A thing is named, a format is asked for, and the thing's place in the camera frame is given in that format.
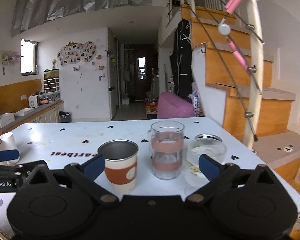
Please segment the white stair post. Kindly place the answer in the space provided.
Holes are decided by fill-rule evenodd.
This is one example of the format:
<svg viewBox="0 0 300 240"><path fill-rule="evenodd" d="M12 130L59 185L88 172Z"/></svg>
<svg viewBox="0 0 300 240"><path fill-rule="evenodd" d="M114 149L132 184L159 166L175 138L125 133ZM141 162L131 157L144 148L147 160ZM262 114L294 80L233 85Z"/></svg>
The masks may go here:
<svg viewBox="0 0 300 240"><path fill-rule="evenodd" d="M253 113L253 116L247 120L242 143L247 148L252 149L257 138L256 132L261 112L264 74L264 42L257 0L247 0L247 17L248 23L254 26L254 33L250 35L250 50L251 65L256 67L256 73L251 80L248 107L248 111Z"/></svg>

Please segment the round glass jar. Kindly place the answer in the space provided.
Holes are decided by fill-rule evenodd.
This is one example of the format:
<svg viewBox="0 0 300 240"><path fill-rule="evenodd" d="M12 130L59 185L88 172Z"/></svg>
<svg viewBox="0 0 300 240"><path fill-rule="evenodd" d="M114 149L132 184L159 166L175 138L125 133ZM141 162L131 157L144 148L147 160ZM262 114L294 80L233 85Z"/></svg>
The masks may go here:
<svg viewBox="0 0 300 240"><path fill-rule="evenodd" d="M199 134L199 135L195 136L195 139L212 139L212 140L217 140L220 142L223 141L219 136L214 135L214 134L207 134L207 133Z"/></svg>

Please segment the pink foam tube lower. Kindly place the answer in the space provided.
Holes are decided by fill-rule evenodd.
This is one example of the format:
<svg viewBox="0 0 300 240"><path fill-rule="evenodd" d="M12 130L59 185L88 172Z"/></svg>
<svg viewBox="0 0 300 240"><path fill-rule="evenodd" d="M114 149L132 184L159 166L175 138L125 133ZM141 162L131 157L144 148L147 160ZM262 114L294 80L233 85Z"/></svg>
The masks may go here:
<svg viewBox="0 0 300 240"><path fill-rule="evenodd" d="M242 53L239 51L239 49L237 48L237 46L235 45L234 42L229 41L228 42L228 46L230 47L230 49L232 50L232 54L233 56L236 58L236 60L239 62L239 64L242 66L242 68L245 70L245 72L250 75L249 71L248 71L248 63L245 60L244 56L242 55Z"/></svg>

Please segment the white small appliance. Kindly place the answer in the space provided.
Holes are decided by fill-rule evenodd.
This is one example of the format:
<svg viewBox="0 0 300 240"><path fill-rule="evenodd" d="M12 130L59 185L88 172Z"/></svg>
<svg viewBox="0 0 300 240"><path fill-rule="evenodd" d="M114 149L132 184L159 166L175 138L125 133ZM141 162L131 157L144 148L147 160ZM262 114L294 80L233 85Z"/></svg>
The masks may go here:
<svg viewBox="0 0 300 240"><path fill-rule="evenodd" d="M37 108L37 107L39 107L39 98L38 98L38 95L29 96L28 100L29 100L29 107L30 108Z"/></svg>

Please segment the black hanging coat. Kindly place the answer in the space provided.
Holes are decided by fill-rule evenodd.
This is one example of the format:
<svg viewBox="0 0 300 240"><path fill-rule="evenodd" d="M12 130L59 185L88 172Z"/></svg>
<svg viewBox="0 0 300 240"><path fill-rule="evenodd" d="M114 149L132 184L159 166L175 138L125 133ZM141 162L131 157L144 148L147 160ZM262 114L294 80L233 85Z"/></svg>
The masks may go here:
<svg viewBox="0 0 300 240"><path fill-rule="evenodd" d="M174 32L173 52L170 64L174 93L181 98L192 93L192 46L189 20L182 19Z"/></svg>

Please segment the round white tag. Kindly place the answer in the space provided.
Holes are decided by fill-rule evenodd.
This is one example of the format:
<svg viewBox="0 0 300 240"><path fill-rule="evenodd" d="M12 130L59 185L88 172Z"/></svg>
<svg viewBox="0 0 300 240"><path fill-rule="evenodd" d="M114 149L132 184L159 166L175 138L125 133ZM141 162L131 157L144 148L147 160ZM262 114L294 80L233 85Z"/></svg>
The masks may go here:
<svg viewBox="0 0 300 240"><path fill-rule="evenodd" d="M230 26L225 22L225 18L221 20L218 24L218 31L223 36L229 36L231 33Z"/></svg>

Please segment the white cup orange band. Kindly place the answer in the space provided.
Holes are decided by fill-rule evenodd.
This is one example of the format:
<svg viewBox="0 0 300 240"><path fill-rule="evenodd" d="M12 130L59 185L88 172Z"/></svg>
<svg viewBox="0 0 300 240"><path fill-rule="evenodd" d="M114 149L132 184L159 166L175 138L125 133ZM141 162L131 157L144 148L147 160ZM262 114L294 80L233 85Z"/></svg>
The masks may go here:
<svg viewBox="0 0 300 240"><path fill-rule="evenodd" d="M106 160L105 174L115 192L128 194L135 189L139 147L130 140L112 140L97 152Z"/></svg>

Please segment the wooden staircase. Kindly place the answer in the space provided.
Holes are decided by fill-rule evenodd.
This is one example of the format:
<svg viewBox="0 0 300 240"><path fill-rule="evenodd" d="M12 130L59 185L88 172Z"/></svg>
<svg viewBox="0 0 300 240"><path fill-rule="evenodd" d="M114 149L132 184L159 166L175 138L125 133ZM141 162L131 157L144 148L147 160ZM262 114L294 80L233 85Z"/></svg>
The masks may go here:
<svg viewBox="0 0 300 240"><path fill-rule="evenodd" d="M183 4L181 16L190 21L192 48L206 53L205 63L200 65L205 80L200 84L225 96L222 100L225 105L220 107L218 114L221 125L243 141L244 130L248 127L243 108L248 106L253 82L232 54L228 46L230 39L222 37L217 30L217 21L225 18L225 13L203 7L196 7L192 12L189 5ZM300 136L287 129L295 95L271 87L272 62L272 59L265 59L263 64L261 111L256 128L258 142L254 149L300 193L300 183L295 181L300 167Z"/></svg>

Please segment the glass mug pink bands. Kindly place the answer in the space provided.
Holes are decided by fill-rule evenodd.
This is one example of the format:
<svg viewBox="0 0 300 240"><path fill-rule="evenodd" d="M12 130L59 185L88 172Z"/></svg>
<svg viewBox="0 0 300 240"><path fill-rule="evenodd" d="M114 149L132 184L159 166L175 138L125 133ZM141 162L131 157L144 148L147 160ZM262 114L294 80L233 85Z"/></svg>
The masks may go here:
<svg viewBox="0 0 300 240"><path fill-rule="evenodd" d="M175 179L183 164L185 126L177 121L163 120L148 131L153 174L161 180Z"/></svg>

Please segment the window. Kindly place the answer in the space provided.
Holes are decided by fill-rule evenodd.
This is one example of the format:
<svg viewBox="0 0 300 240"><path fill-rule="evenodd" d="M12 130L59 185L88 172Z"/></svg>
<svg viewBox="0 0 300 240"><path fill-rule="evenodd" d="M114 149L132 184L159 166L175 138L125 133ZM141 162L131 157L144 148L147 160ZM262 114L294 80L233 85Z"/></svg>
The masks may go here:
<svg viewBox="0 0 300 240"><path fill-rule="evenodd" d="M20 71L22 76L38 74L38 42L21 40Z"/></svg>

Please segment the cloud photo board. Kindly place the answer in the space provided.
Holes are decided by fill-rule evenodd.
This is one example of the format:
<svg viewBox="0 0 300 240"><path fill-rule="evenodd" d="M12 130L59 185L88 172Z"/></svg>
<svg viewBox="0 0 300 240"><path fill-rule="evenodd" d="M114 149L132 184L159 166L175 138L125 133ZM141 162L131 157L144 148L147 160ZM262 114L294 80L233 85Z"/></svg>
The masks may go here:
<svg viewBox="0 0 300 240"><path fill-rule="evenodd" d="M57 53L60 66L90 62L96 56L96 45L92 41L86 43L69 43Z"/></svg>

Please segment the white storage box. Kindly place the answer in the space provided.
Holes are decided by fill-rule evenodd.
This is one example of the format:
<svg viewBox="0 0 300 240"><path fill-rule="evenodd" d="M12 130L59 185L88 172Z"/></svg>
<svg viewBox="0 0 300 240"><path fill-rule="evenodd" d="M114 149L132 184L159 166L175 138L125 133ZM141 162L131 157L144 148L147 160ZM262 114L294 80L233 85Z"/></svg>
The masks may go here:
<svg viewBox="0 0 300 240"><path fill-rule="evenodd" d="M7 126L15 121L14 113L4 113L0 115L0 128Z"/></svg>

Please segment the white kitchen cabinet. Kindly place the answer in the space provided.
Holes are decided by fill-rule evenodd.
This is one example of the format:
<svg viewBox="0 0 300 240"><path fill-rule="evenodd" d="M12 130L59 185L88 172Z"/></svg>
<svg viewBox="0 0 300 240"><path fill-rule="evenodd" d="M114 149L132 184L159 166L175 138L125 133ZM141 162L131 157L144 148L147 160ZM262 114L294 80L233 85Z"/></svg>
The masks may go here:
<svg viewBox="0 0 300 240"><path fill-rule="evenodd" d="M34 110L32 113L16 118L16 121L20 124L24 123L35 123L35 124L45 124L45 123L58 123L59 122L59 112L64 110L64 103L62 100L57 102L48 103L42 105Z"/></svg>

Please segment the dark waste bin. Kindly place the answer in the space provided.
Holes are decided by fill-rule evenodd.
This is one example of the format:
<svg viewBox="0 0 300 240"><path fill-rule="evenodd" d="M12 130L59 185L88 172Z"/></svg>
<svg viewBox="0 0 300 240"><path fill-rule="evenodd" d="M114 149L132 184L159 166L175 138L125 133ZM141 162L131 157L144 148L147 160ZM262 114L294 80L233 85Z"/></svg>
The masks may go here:
<svg viewBox="0 0 300 240"><path fill-rule="evenodd" d="M59 121L60 122L72 122L71 113L59 111Z"/></svg>

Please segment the white drawer organizer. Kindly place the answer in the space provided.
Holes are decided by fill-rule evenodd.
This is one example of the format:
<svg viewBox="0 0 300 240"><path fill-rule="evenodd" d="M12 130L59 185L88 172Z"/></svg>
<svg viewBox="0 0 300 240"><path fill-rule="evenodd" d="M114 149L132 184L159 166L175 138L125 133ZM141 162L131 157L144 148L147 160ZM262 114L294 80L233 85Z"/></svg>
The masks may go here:
<svg viewBox="0 0 300 240"><path fill-rule="evenodd" d="M60 91L58 69L47 69L44 71L43 90L45 93Z"/></svg>

